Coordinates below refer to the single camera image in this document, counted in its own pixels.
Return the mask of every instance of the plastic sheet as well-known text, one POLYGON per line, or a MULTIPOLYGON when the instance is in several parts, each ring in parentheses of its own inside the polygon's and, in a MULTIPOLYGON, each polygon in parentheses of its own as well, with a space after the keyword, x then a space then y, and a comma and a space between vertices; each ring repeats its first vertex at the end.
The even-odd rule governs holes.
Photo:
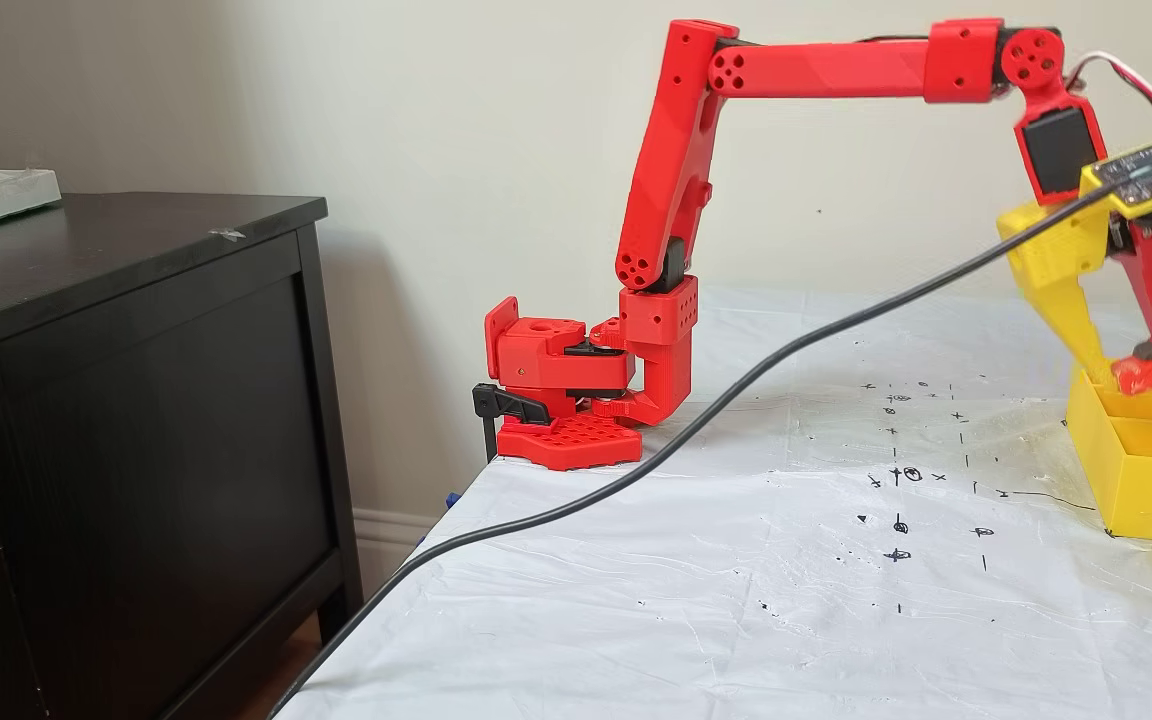
MULTIPOLYGON (((691 402, 863 297, 705 291, 691 402)), ((1098 313, 1107 353, 1143 339, 1098 313)), ((937 296, 778 369, 659 473, 396 589, 282 718, 1152 717, 1152 541, 1109 538, 1018 301, 937 296)), ((426 543, 624 468, 500 458, 426 543)))

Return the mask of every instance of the wall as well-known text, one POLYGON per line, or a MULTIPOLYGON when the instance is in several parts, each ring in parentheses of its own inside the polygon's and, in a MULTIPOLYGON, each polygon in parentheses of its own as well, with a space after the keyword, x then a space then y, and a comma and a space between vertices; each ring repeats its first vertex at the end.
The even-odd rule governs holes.
MULTIPOLYGON (((483 464, 468 392, 484 379, 485 311, 508 293, 526 314, 616 309, 612 258, 668 18, 821 41, 1002 14, 1058 24, 1071 55, 1105 47, 1152 79, 1152 20, 1138 9, 0 0, 0 167, 54 168, 68 191, 328 197, 323 251, 359 522, 419 525, 483 464)), ((1143 100, 1106 68, 1087 77, 1112 146, 1152 138, 1143 100)), ((728 104, 694 272, 881 291, 969 255, 1029 196, 1011 139, 1020 103, 728 104)), ((1121 276, 1101 275, 1094 300, 1123 300, 1121 276)), ((1010 293, 1010 278, 996 266, 957 291, 1010 293)))

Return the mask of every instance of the black marker marking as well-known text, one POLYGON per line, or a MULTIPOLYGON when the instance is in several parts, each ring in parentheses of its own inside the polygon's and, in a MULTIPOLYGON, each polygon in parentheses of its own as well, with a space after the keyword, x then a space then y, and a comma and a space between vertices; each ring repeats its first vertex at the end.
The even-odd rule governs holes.
POLYGON ((1076 502, 1070 502, 1068 500, 1064 500, 1064 498, 1062 498, 1062 497, 1051 495, 1049 493, 1046 493, 1046 492, 1021 492, 1021 491, 1013 491, 1011 495, 1044 495, 1044 497, 1052 498, 1052 500, 1064 502, 1064 505, 1069 505, 1070 507, 1078 507, 1079 510, 1096 510, 1094 507, 1087 507, 1085 505, 1079 505, 1079 503, 1076 503, 1076 502))

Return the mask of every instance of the circuit board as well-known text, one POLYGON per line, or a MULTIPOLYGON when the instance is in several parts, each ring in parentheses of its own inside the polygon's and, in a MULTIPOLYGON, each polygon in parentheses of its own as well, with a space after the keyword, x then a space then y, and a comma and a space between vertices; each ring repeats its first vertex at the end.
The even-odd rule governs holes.
POLYGON ((1101 184, 1126 181, 1114 191, 1126 205, 1152 200, 1152 145, 1092 165, 1092 173, 1101 184))

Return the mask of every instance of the black cable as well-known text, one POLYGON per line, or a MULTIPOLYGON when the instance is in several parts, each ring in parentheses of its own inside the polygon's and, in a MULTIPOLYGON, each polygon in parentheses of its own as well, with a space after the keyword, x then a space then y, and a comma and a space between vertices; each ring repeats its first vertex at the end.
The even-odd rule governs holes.
POLYGON ((893 41, 893 40, 926 40, 925 35, 871 35, 870 37, 861 37, 856 41, 893 41))
POLYGON ((983 266, 986 266, 998 258, 1002 258, 1002 256, 1007 255, 1007 252, 1015 250, 1016 247, 1024 245, 1025 242, 1033 240, 1033 237, 1037 237, 1038 234, 1055 227, 1056 223, 1063 222, 1069 217, 1078 213, 1079 210, 1087 209, 1087 206, 1092 205, 1093 202, 1098 202, 1109 192, 1114 191, 1114 188, 1117 187, 1117 184, 1102 184, 1096 190, 1087 192, 1087 195, 1079 197, 1077 200, 1070 202, 1069 205, 1064 205, 1063 209, 1053 211, 1051 215, 1047 215, 1043 220, 1038 220, 1037 223, 1030 225, 1030 227, 1025 228, 1023 232, 1014 234, 1014 236, 1007 238, 1007 241, 998 243, 998 245, 980 252, 975 256, 975 258, 955 266, 955 268, 946 270, 946 272, 929 279, 929 281, 923 281, 922 283, 909 288, 909 290, 897 293, 897 295, 893 295, 887 300, 878 302, 876 305, 864 306, 864 309, 855 311, 855 313, 848 314, 846 318, 823 325, 823 327, 809 332, 804 334, 804 336, 797 338, 797 340, 788 342, 786 346, 782 346, 780 350, 764 357, 764 359, 760 359, 758 364, 750 367, 749 372, 741 376, 738 381, 733 382, 732 387, 723 391, 722 395, 719 395, 717 400, 710 402, 708 407, 705 407, 700 415, 696 416, 695 420, 687 423, 687 427, 679 430, 679 433, 669 439, 669 441, 660 448, 655 455, 647 457, 641 462, 637 468, 628 471, 628 473, 621 475, 620 478, 616 478, 612 483, 605 484, 605 486, 600 488, 596 488, 594 492, 589 493, 589 495, 576 498, 576 500, 554 507, 552 510, 538 511, 538 514, 526 516, 526 518, 511 520, 508 521, 508 523, 500 523, 490 528, 472 530, 472 532, 449 538, 447 541, 440 541, 434 547, 431 547, 425 552, 422 552, 416 558, 408 560, 401 566, 401 568, 395 570, 388 579, 385 581, 385 584, 380 585, 380 589, 376 591, 376 594, 371 596, 371 600, 367 601, 366 605, 362 606, 362 609, 356 612, 355 616, 349 619, 348 623, 340 629, 340 632, 335 634, 332 642, 326 644, 326 646, 324 646, 323 650, 314 655, 314 660, 311 660, 305 669, 301 670, 301 674, 296 676, 296 680, 294 680, 291 687, 287 689, 287 692, 283 694, 283 697, 279 698, 278 705, 274 706, 274 710, 270 711, 270 720, 273 720, 273 717, 278 715, 278 712, 287 705, 287 702, 291 700, 291 697, 296 696, 296 694, 301 691, 301 688, 305 687, 306 680, 309 680, 311 675, 314 675, 317 669, 323 666, 323 662, 328 659, 328 655, 332 655, 332 653, 340 647, 340 643, 343 643, 344 639, 349 637, 349 634, 351 634, 353 630, 355 630, 357 626, 359 626, 362 621, 371 614, 371 611, 374 611, 376 606, 378 606, 380 601, 385 600, 385 596, 388 596, 388 593, 393 591, 399 583, 403 582, 403 579, 408 577, 408 575, 411 575, 417 569, 420 569, 424 564, 427 564, 429 561, 470 543, 485 541, 485 539, 517 533, 520 530, 528 530, 547 523, 553 523, 554 520, 567 518, 567 516, 573 515, 574 511, 584 510, 586 507, 594 505, 594 502, 607 500, 608 497, 615 495, 617 492, 621 492, 622 488, 632 486, 636 482, 645 478, 650 471, 659 468, 664 461, 668 460, 669 456, 675 454, 680 447, 684 446, 684 444, 689 441, 692 435, 700 432, 700 429, 704 429, 710 420, 713 420, 714 416, 721 414, 725 407, 729 406, 733 400, 736 400, 736 396, 738 396, 741 392, 744 392, 750 384, 753 384, 756 379, 763 377, 763 374, 767 373, 768 370, 780 364, 781 361, 786 359, 786 357, 794 355, 796 351, 803 350, 804 347, 826 340, 826 338, 835 336, 838 333, 844 332, 846 329, 854 328, 856 325, 869 323, 869 320, 873 320, 874 318, 878 318, 878 316, 890 313, 890 311, 896 310, 897 306, 908 305, 910 302, 914 302, 924 295, 929 295, 929 293, 940 290, 940 288, 949 285, 950 282, 975 273, 976 270, 983 268, 983 266))

